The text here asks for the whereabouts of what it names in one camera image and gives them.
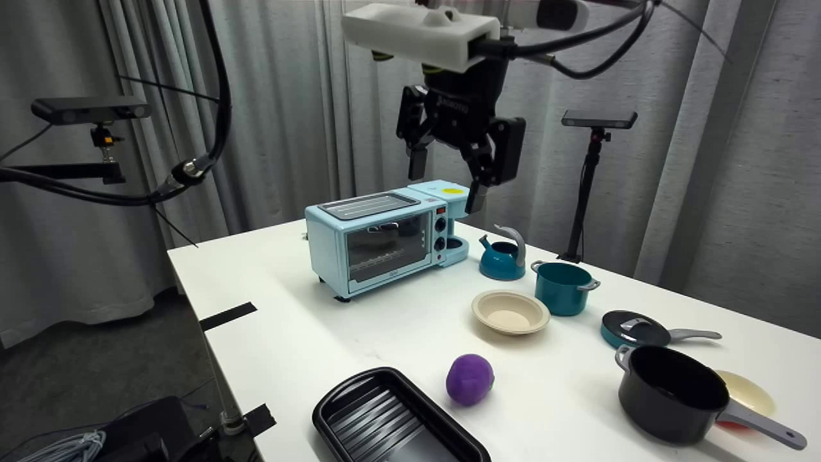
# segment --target floor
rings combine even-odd
[[[181,398],[195,430],[217,424],[221,408],[236,411],[181,295],[158,295],[153,309],[134,321],[48,329],[0,352],[0,462],[163,395]],[[221,445],[222,460],[253,453],[247,435]]]

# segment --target beige plate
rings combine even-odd
[[[762,415],[771,415],[774,413],[774,401],[757,384],[751,381],[750,376],[742,376],[742,375],[734,375],[734,372],[726,372],[726,370],[715,370],[715,375],[723,379],[728,395],[734,401],[738,401],[742,404],[762,413]]]
[[[524,335],[546,326],[546,308],[529,295],[496,289],[473,300],[473,312],[492,331]]]

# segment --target purple ball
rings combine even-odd
[[[465,356],[457,356],[457,361],[446,372],[446,392],[460,404],[475,404],[489,392],[492,379],[496,379],[492,367],[485,356],[465,353]]]

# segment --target teal mug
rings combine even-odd
[[[588,306],[588,291],[598,286],[589,271],[565,262],[534,262],[535,297],[551,316],[576,316]]]

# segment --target black baking tray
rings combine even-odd
[[[488,449],[392,367],[339,381],[312,426],[342,462],[489,462]]]

